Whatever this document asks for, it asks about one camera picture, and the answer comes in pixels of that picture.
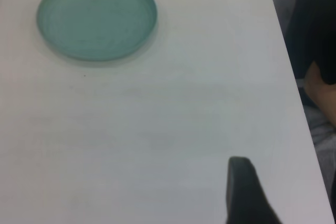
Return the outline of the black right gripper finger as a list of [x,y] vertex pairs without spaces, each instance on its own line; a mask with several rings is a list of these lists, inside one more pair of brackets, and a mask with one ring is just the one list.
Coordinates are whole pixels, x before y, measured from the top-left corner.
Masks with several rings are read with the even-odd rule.
[[233,156],[228,161],[226,209],[226,223],[281,223],[246,157]]

